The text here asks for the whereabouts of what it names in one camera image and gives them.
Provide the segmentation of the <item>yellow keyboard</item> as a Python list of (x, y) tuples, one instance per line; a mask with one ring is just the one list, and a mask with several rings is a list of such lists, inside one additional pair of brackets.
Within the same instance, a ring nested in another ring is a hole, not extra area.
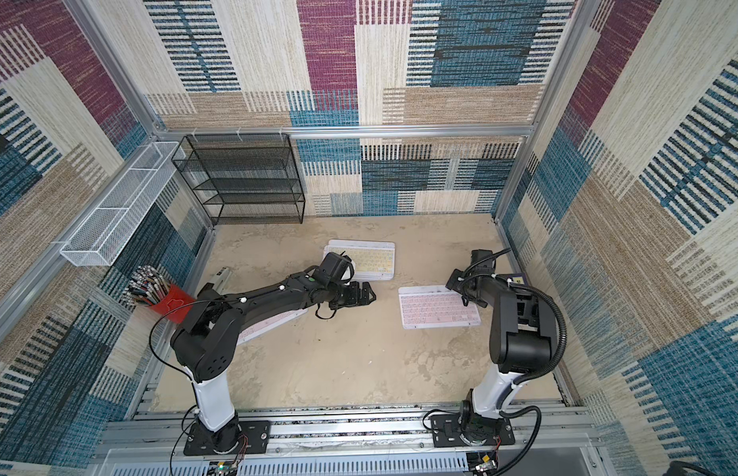
[(354, 281), (391, 281), (395, 277), (396, 245), (393, 242), (330, 240), (323, 255), (329, 252), (351, 258)]

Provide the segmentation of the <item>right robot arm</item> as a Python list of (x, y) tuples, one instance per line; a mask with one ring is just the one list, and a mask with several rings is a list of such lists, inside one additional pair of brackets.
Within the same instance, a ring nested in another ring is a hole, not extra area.
[(518, 392), (558, 366), (567, 346), (567, 329), (558, 305), (546, 293), (500, 275), (496, 264), (507, 249), (476, 249), (470, 265), (452, 272), (446, 289), (462, 305), (491, 307), (491, 366), (461, 403), (454, 434), (464, 445), (485, 445), (507, 426), (507, 409)]

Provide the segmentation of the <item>pink keyboard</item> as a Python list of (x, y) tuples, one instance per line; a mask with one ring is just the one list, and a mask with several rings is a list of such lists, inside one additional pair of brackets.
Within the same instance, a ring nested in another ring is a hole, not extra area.
[(265, 321), (258, 322), (246, 328), (244, 331), (240, 333), (238, 340), (237, 340), (237, 345), (241, 345), (245, 342), (253, 340), (281, 325), (284, 325), (290, 321), (293, 321), (294, 319), (297, 319), (301, 315), (304, 315), (306, 312), (307, 311), (305, 309), (297, 309), (296, 311), (286, 311), (285, 313), (280, 313), (279, 315), (270, 317), (269, 319), (266, 319)]
[(464, 305), (462, 297), (445, 286), (403, 287), (399, 302), (404, 329), (479, 326), (475, 305)]

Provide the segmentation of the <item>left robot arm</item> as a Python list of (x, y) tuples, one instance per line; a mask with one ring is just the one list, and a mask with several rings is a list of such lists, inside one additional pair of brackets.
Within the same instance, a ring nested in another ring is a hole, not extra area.
[(371, 284), (354, 282), (354, 272), (350, 257), (330, 252), (319, 265), (268, 287), (228, 295), (212, 288), (201, 291), (171, 338), (178, 364), (192, 382), (198, 410), (186, 431), (185, 456), (237, 454), (246, 444), (253, 453), (265, 450), (263, 430), (246, 430), (231, 400), (228, 368), (239, 335), (289, 311), (326, 305), (336, 313), (371, 305), (377, 299)]

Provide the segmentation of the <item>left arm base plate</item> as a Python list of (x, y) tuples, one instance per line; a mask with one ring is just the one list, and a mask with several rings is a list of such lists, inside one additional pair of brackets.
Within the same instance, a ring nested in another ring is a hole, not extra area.
[(218, 432), (194, 422), (184, 444), (184, 456), (241, 456), (264, 454), (269, 444), (268, 420), (232, 420)]

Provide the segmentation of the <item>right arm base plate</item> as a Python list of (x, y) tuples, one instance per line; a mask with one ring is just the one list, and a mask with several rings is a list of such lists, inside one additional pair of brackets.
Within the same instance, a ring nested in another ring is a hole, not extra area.
[(431, 412), (422, 419), (422, 424), (431, 433), (433, 446), (441, 447), (485, 447), (512, 445), (516, 443), (511, 423), (468, 426), (462, 430), (459, 416), (449, 412)]

